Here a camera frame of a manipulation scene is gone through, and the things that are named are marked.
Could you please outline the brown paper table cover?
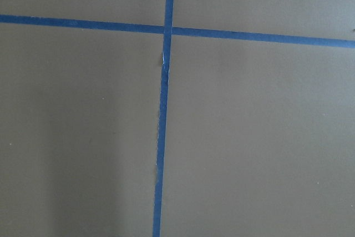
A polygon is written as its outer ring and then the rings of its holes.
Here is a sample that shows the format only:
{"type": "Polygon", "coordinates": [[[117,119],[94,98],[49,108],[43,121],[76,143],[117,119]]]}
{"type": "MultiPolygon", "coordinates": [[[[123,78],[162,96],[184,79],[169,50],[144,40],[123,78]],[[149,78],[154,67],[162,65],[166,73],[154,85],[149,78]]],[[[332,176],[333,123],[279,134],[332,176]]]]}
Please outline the brown paper table cover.
{"type": "Polygon", "coordinates": [[[2,236],[353,236],[354,0],[1,0],[2,236]]]}

